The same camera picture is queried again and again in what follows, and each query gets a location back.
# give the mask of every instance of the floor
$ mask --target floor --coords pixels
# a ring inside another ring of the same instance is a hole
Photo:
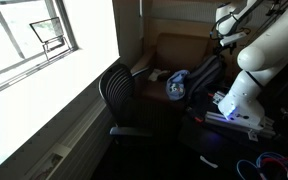
[[[213,169],[190,148],[175,142],[161,147],[110,145],[92,180],[238,179],[236,172]]]

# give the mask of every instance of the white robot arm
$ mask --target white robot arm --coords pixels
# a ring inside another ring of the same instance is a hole
[[[246,8],[257,6],[257,2],[251,0]],[[247,10],[242,10],[234,17],[238,20],[243,12]],[[222,21],[217,27],[218,32],[222,35],[234,33],[239,26],[236,25],[235,18]],[[226,123],[261,131],[266,126],[266,118],[264,109],[256,98],[262,87],[288,63],[288,9],[269,29],[239,53],[237,61],[243,70],[229,93],[219,102],[218,108]]]

